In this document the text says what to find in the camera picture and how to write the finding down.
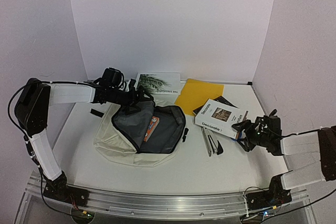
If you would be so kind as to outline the white palm leaf book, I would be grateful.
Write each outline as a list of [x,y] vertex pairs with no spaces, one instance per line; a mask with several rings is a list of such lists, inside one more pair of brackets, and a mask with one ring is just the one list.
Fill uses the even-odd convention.
[[138,73],[136,86],[142,87],[150,94],[179,95],[181,77],[176,72]]

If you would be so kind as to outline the white Decorate book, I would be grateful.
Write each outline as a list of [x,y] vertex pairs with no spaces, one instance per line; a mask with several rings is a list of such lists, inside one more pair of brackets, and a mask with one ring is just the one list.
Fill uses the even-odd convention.
[[208,99],[202,110],[195,116],[195,124],[221,135],[236,138],[239,133],[232,128],[232,125],[245,120],[247,115],[247,110]]

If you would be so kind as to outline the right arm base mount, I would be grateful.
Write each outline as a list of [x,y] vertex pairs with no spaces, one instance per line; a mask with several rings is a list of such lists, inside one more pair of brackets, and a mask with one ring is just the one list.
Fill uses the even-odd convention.
[[292,201],[290,190],[285,190],[282,186],[281,175],[274,176],[271,179],[268,189],[247,193],[245,198],[249,210],[279,207]]

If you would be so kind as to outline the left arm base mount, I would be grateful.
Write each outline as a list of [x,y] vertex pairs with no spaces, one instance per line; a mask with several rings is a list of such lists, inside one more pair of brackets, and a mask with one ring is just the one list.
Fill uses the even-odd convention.
[[48,179],[46,175],[43,175],[43,178],[46,181],[43,196],[56,201],[72,204],[76,209],[87,205],[89,191],[69,186],[64,172],[61,172],[61,175],[55,180]]

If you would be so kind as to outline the cream canvas backpack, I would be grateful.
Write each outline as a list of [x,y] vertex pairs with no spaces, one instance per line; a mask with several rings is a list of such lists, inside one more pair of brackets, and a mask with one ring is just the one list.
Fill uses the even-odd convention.
[[[137,106],[140,112],[125,115],[123,106],[109,105],[93,140],[96,151],[110,162],[134,167],[152,168],[173,159],[188,134],[183,110],[162,100],[139,102]],[[144,142],[153,116],[160,122]]]

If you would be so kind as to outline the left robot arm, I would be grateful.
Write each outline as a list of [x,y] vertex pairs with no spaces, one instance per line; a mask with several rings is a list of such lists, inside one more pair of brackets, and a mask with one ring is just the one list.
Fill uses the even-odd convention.
[[139,102],[152,101],[143,87],[135,87],[135,80],[125,82],[120,70],[106,68],[102,77],[86,82],[41,81],[30,78],[13,95],[18,97],[11,122],[23,133],[27,151],[37,165],[49,189],[59,200],[67,200],[70,188],[67,177],[56,161],[47,136],[48,110],[55,104],[98,103],[118,104],[127,113],[140,111]]

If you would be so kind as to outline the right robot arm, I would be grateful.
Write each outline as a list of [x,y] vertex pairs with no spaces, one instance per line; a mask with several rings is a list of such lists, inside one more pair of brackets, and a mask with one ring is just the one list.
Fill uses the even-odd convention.
[[319,158],[280,175],[280,188],[284,190],[335,180],[335,126],[283,135],[281,119],[276,113],[273,110],[270,115],[259,116],[255,121],[244,120],[232,125],[244,136],[238,141],[243,150],[250,152],[259,146],[273,156],[313,154]]

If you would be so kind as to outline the orange cover paperback book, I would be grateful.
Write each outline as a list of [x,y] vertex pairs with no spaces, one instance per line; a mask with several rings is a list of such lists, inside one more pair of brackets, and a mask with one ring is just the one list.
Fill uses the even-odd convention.
[[150,136],[152,135],[152,133],[154,132],[154,130],[156,129],[156,127],[158,126],[160,122],[160,118],[157,116],[153,116],[152,119],[150,120],[150,124],[148,126],[148,129],[145,133],[145,137],[144,137],[144,142],[147,142],[150,138]]

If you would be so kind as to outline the dark cover paperback book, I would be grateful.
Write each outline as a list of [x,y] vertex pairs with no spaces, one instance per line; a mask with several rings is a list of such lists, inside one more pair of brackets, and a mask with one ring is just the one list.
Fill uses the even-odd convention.
[[[237,106],[233,105],[231,102],[229,102],[229,101],[228,101],[226,98],[224,98],[223,96],[216,97],[216,98],[214,99],[214,101],[220,102],[220,103],[225,104],[225,105],[227,105],[227,106],[231,106],[231,107],[237,108]],[[198,113],[202,110],[202,108],[203,108],[204,106],[205,106],[205,104],[203,104],[202,106],[200,106],[200,107],[194,109],[194,110],[192,111],[193,115],[194,115],[194,116],[197,116]]]

